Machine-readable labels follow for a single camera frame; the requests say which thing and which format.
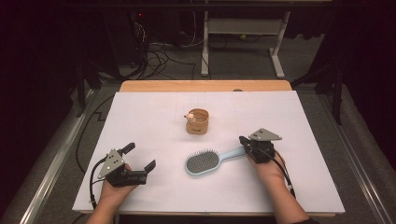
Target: metal floor strip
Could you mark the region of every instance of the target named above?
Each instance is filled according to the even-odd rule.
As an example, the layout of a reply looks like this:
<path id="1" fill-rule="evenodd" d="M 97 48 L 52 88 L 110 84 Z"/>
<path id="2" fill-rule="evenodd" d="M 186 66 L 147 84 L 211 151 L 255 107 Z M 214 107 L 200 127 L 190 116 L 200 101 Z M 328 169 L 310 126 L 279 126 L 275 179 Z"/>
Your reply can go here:
<path id="1" fill-rule="evenodd" d="M 318 98 L 322 105 L 326 108 L 326 113 L 329 118 L 332 120 L 332 125 L 334 126 L 335 130 L 337 131 L 340 139 L 345 147 L 345 154 L 346 159 L 348 160 L 352 172 L 357 177 L 357 180 L 361 186 L 361 190 L 364 196 L 367 199 L 367 202 L 370 204 L 374 215 L 379 224 L 393 224 L 393 221 L 390 218 L 390 215 L 387 209 L 382 204 L 381 199 L 377 193 L 373 182 L 371 181 L 370 177 L 365 172 L 363 166 L 361 165 L 361 161 L 359 160 L 358 155 L 355 152 L 354 147 L 351 145 L 349 140 L 347 139 L 347 135 L 344 132 L 344 129 L 341 125 L 338 125 L 332 116 L 332 106 L 330 105 L 329 100 L 325 95 L 318 95 Z"/>
<path id="2" fill-rule="evenodd" d="M 38 187 L 33 200 L 31 201 L 29 207 L 27 208 L 25 214 L 22 217 L 21 224 L 31 224 L 36 223 L 37 219 L 48 199 L 50 193 L 58 179 L 59 174 L 64 167 L 64 162 L 67 159 L 67 156 L 70 152 L 70 148 L 73 145 L 74 140 L 78 134 L 78 131 L 86 118 L 86 111 L 90 108 L 94 98 L 96 97 L 97 93 L 90 90 L 86 97 L 86 108 L 83 111 L 82 115 L 74 120 L 73 128 L 70 134 L 67 136 L 65 141 L 62 143 L 62 146 L 59 148 L 58 152 L 55 155 L 46 175 L 44 176 L 43 180 L 41 181 L 40 186 Z"/>

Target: person's right hand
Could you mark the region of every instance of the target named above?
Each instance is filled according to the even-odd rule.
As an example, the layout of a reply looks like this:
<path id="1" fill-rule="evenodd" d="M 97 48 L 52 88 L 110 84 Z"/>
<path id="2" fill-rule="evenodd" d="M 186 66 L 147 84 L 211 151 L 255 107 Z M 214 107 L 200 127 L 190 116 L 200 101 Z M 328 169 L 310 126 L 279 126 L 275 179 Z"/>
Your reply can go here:
<path id="1" fill-rule="evenodd" d="M 251 159 L 249 156 L 247 156 L 251 164 L 254 166 L 254 168 L 257 171 L 257 175 L 260 179 L 260 181 L 263 184 L 268 184 L 269 181 L 272 180 L 283 180 L 284 176 L 282 171 L 280 170 L 279 166 L 277 164 L 270 160 L 267 163 L 256 163 L 253 159 Z M 275 160 L 279 162 L 285 168 L 284 162 L 281 160 L 279 157 L 278 153 L 276 153 Z"/>

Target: hairbrush handle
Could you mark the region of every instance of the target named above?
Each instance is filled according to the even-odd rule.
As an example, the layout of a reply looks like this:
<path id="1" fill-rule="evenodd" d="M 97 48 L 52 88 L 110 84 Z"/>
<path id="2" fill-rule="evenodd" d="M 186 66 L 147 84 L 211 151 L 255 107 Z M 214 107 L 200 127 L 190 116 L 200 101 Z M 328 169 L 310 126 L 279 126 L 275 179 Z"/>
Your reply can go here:
<path id="1" fill-rule="evenodd" d="M 241 146 L 241 147 L 237 147 L 237 148 L 232 149 L 230 151 L 227 151 L 227 152 L 219 154 L 219 160 L 223 161 L 223 160 L 226 160 L 226 159 L 230 159 L 232 157 L 242 156 L 242 155 L 245 155 L 245 154 L 246 154 L 245 148 L 243 146 Z"/>

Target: white tabletop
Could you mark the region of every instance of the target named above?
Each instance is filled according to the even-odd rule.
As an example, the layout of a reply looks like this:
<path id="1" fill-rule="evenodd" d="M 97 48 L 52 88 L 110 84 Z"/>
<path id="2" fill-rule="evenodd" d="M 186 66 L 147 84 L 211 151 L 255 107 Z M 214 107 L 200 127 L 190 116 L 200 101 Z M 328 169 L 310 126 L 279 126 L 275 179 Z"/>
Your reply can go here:
<path id="1" fill-rule="evenodd" d="M 192 135 L 183 117 L 193 108 L 209 112 L 207 134 Z M 91 212 L 88 203 L 92 167 L 112 148 L 131 142 L 123 158 L 148 174 L 120 208 L 122 214 L 268 215 L 273 212 L 265 188 L 245 156 L 224 161 L 211 174 L 194 177 L 185 160 L 196 151 L 218 153 L 240 147 L 238 137 L 260 128 L 279 134 L 273 141 L 286 160 L 298 202 L 310 215 L 344 213 L 332 178 L 295 91 L 118 92 L 106 119 L 73 210 Z M 97 176 L 101 166 L 96 170 Z M 93 186 L 96 199 L 101 183 Z"/>

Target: small figurine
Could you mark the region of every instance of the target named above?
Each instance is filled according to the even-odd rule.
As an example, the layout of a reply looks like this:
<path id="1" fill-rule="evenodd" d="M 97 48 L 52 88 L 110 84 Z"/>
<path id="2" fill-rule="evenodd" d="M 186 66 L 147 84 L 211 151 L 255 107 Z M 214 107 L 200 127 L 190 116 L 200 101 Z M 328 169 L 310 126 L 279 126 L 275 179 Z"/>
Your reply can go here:
<path id="1" fill-rule="evenodd" d="M 190 112 L 188 115 L 185 115 L 184 118 L 187 119 L 188 122 L 195 122 L 194 112 Z"/>

